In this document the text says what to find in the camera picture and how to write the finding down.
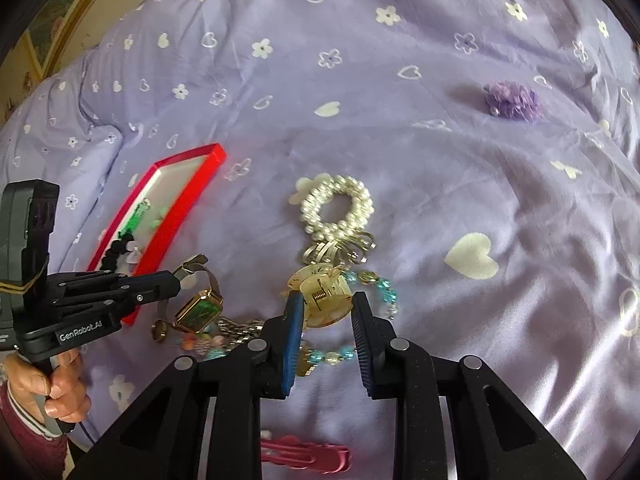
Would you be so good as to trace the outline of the person's left hand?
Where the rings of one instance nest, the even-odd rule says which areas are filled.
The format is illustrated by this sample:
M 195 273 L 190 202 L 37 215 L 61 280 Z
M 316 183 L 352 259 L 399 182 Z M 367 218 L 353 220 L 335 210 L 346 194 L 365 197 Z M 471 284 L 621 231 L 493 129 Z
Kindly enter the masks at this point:
M 81 380 L 84 361 L 77 349 L 56 357 L 58 366 L 50 375 L 43 374 L 13 352 L 3 361 L 9 389 L 16 403 L 37 422 L 44 422 L 36 396 L 44 396 L 43 409 L 51 418 L 76 424 L 91 408 L 87 387 Z

